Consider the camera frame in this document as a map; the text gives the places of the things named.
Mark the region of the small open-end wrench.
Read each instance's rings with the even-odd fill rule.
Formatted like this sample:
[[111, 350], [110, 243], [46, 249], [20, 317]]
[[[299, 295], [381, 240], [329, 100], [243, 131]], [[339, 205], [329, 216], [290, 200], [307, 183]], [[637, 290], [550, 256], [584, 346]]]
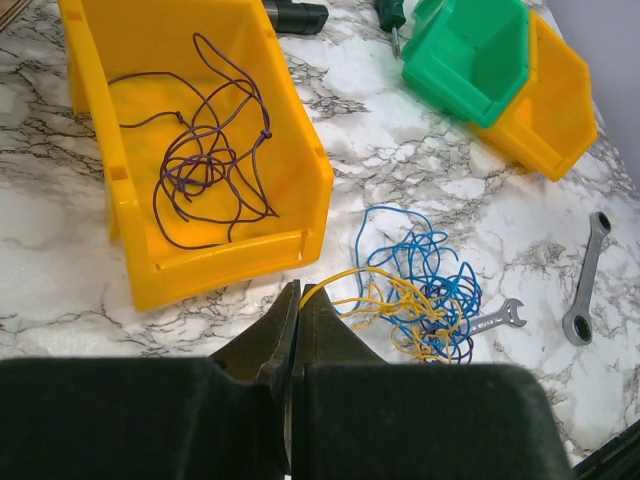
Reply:
[[524, 303], [518, 299], [506, 299], [503, 305], [495, 312], [473, 318], [470, 322], [469, 334], [473, 336], [500, 325], [517, 328], [524, 327], [527, 321], [521, 319], [518, 314], [518, 309], [523, 306]]

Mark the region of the yellow bin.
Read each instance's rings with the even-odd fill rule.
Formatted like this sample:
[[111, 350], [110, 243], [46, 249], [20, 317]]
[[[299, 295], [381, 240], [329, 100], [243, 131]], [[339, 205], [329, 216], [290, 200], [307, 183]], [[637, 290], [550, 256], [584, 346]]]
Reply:
[[133, 305], [321, 254], [333, 172], [258, 1], [63, 1]]
[[553, 182], [596, 141], [589, 66], [538, 13], [529, 14], [529, 78], [496, 122], [474, 133]]

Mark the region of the green plastic bin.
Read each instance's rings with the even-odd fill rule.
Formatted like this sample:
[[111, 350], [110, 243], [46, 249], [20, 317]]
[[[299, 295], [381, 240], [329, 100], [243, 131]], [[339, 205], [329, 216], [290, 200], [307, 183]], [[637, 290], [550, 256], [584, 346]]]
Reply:
[[491, 127], [529, 77], [529, 11], [521, 1], [420, 1], [402, 76], [420, 98]]

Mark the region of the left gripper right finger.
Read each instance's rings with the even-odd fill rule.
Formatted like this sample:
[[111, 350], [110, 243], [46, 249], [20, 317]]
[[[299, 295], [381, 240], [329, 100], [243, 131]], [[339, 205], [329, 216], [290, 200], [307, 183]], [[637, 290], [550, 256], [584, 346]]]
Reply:
[[346, 455], [379, 428], [356, 402], [387, 364], [338, 318], [321, 289], [300, 304], [292, 371], [292, 477], [363, 478]]

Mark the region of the yellow bin on left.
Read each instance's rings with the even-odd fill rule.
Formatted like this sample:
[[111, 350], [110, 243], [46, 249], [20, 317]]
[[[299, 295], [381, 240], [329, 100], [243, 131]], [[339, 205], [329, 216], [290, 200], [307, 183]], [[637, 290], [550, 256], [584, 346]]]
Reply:
[[258, 1], [63, 1], [133, 305], [321, 254], [333, 172]]

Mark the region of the green handled screwdriver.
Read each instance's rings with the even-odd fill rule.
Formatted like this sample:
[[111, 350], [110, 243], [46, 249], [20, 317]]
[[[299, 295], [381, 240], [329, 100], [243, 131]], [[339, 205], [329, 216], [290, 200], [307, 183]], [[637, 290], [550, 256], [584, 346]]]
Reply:
[[395, 58], [399, 58], [401, 53], [399, 29], [406, 22], [404, 1], [376, 0], [375, 9], [378, 13], [379, 27], [390, 35], [393, 55]]

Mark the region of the black T pipe fitting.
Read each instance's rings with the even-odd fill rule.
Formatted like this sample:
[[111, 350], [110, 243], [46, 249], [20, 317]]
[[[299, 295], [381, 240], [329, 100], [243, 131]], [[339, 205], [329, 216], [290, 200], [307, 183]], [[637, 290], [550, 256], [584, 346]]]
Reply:
[[329, 11], [324, 5], [293, 1], [263, 1], [276, 33], [313, 35], [322, 31]]

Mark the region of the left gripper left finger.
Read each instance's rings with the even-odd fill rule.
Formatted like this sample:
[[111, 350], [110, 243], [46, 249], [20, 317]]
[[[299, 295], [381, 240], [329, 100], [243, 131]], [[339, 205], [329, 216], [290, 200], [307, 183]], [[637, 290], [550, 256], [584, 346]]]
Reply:
[[285, 285], [268, 311], [211, 355], [231, 390], [216, 408], [217, 445], [234, 478], [283, 479], [291, 472], [291, 379], [301, 285]]

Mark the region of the yellow bin on right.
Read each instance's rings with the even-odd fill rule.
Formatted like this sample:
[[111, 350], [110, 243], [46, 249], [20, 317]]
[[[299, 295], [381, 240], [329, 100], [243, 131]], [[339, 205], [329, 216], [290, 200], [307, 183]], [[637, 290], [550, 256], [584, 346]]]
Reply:
[[474, 133], [553, 182], [596, 141], [589, 66], [538, 13], [529, 14], [529, 78], [496, 122]]

